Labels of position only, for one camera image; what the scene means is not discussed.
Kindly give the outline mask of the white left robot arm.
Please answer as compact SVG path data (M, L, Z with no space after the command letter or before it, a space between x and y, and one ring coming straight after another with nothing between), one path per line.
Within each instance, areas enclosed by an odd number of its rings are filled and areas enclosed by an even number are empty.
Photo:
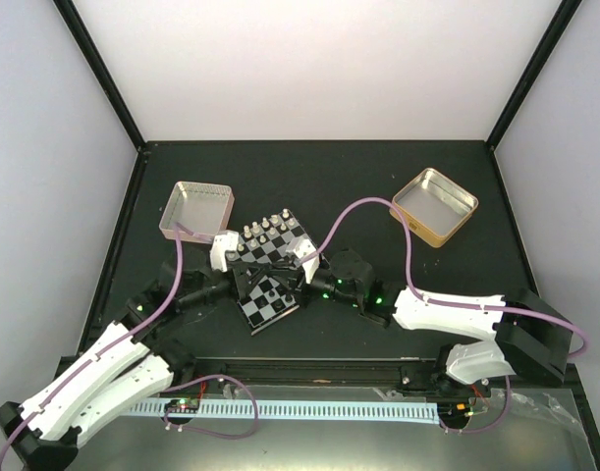
M0 468L12 450L26 470L65 470L98 431L140 401L227 380L222 373L198 375L176 332L188 309L240 298L248 285L245 263L216 267L198 249L179 249L50 385L0 406Z

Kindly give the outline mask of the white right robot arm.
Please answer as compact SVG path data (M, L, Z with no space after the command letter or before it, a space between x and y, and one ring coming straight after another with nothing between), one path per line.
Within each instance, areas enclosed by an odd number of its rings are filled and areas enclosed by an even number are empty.
M305 298L321 296L350 305L383 327L437 331L468 338L441 348L431 372L434 389L453 395L483 379L518 376L555 388L571 356L572 324L529 289L466 296L401 288L376 278L373 267L349 249L328 267L311 248L288 250L301 273L294 288Z

